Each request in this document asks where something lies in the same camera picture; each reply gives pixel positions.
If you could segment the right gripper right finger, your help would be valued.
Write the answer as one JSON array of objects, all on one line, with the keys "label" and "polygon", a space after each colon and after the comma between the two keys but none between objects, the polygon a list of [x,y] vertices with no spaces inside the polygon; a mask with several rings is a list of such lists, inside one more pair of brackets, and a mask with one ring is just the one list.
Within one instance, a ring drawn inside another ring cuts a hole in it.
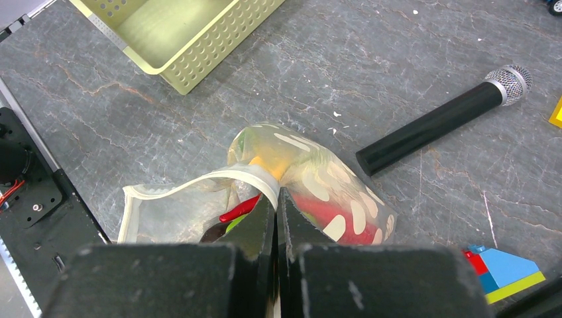
[{"label": "right gripper right finger", "polygon": [[492,317],[475,271],[444,246],[339,245],[283,189],[278,198],[282,317]]}]

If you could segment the red toy tomato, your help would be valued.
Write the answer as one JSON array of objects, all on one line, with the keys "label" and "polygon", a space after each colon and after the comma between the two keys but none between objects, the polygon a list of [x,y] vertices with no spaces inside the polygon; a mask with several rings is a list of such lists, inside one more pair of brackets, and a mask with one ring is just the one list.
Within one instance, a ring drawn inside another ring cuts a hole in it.
[{"label": "red toy tomato", "polygon": [[297,208],[325,235],[338,244],[378,245],[383,231],[367,208],[357,200],[344,205],[304,195],[293,195]]}]

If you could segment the red toy chili pepper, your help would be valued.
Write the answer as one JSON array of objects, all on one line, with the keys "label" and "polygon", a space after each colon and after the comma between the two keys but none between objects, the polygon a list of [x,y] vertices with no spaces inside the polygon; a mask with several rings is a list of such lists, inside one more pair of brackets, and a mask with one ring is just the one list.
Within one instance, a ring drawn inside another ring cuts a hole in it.
[{"label": "red toy chili pepper", "polygon": [[250,213],[255,205],[258,203],[259,199],[260,199],[261,195],[256,195],[240,204],[238,204],[236,207],[234,207],[232,210],[222,214],[219,217],[219,220],[222,223],[228,223],[228,222],[232,222],[235,219],[246,215],[248,213]]}]

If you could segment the clear dotted zip bag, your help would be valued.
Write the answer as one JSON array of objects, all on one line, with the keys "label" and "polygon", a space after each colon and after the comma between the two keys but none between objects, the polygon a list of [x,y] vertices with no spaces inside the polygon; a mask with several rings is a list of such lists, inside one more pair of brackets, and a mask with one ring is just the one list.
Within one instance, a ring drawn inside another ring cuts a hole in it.
[{"label": "clear dotted zip bag", "polygon": [[[280,144],[298,153],[280,181],[250,164],[251,148]],[[396,212],[387,206],[328,148],[283,125],[258,123],[245,127],[232,141],[224,167],[182,184],[125,186],[125,208],[118,242],[197,242],[219,217],[256,196],[278,207],[280,192],[344,205],[362,203],[383,243],[394,238]]]}]

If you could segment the bright green toy leaf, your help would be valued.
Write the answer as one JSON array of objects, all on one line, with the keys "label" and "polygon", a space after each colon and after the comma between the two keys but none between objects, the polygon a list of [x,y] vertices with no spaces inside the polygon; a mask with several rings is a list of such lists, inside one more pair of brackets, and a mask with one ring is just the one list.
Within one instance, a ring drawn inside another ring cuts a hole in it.
[{"label": "bright green toy leaf", "polygon": [[241,215],[239,217],[237,217],[236,219],[233,219],[228,225],[227,228],[225,230],[225,234],[227,234],[228,232],[230,232],[235,226],[237,226],[247,215]]}]

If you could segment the yellow toy fruit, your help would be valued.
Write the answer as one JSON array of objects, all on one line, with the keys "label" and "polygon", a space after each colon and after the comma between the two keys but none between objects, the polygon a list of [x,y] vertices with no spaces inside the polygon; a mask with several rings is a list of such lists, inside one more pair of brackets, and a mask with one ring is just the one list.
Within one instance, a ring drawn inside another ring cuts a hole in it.
[{"label": "yellow toy fruit", "polygon": [[250,164],[259,165],[277,181],[280,181],[298,153],[280,144],[258,145],[251,148]]}]

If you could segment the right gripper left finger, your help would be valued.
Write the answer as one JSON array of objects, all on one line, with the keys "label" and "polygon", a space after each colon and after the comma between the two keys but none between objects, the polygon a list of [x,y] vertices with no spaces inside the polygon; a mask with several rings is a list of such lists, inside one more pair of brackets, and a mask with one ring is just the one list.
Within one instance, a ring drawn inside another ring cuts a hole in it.
[{"label": "right gripper left finger", "polygon": [[213,243],[81,249],[45,317],[266,317],[274,299],[276,217],[259,199]]}]

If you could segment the dark purple toy fruit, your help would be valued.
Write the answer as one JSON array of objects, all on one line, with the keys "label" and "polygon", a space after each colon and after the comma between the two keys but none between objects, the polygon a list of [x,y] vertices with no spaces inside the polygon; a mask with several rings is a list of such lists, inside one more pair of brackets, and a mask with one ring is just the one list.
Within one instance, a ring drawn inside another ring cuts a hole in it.
[{"label": "dark purple toy fruit", "polygon": [[218,223],[206,230],[200,239],[200,243],[213,243],[221,238],[226,232],[229,223]]}]

